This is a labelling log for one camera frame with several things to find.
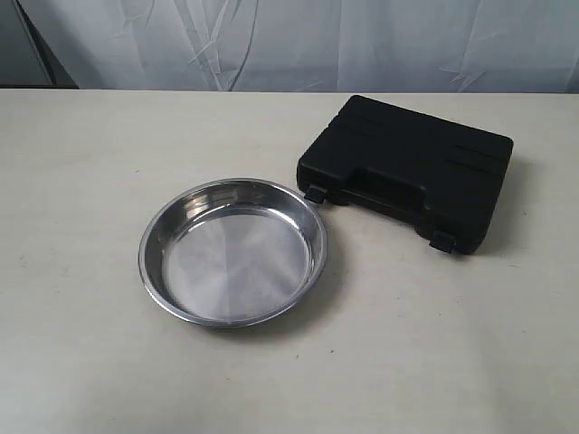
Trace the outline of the round stainless steel pan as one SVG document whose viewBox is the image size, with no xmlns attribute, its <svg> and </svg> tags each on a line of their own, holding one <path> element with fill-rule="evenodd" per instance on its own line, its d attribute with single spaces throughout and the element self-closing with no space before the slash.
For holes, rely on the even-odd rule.
<svg viewBox="0 0 579 434">
<path fill-rule="evenodd" d="M 138 271 L 166 312 L 210 328 L 243 328 L 287 312 L 327 264 L 327 228 L 313 203 L 254 178 L 180 193 L 147 225 Z"/>
</svg>

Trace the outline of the white wrinkled backdrop curtain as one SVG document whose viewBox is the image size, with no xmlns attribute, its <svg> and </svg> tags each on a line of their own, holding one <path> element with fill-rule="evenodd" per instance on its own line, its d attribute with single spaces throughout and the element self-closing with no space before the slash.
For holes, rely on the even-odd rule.
<svg viewBox="0 0 579 434">
<path fill-rule="evenodd" d="M 578 90 L 575 1 L 4 1 L 5 87 Z"/>
</svg>

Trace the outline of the black plastic tool case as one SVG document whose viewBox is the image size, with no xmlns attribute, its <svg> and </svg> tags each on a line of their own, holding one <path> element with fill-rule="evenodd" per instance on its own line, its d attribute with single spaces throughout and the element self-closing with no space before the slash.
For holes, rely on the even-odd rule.
<svg viewBox="0 0 579 434">
<path fill-rule="evenodd" d="M 469 255 L 488 233 L 512 149 L 509 137 L 355 95 L 300 157 L 297 185 L 312 202 L 364 207 Z"/>
</svg>

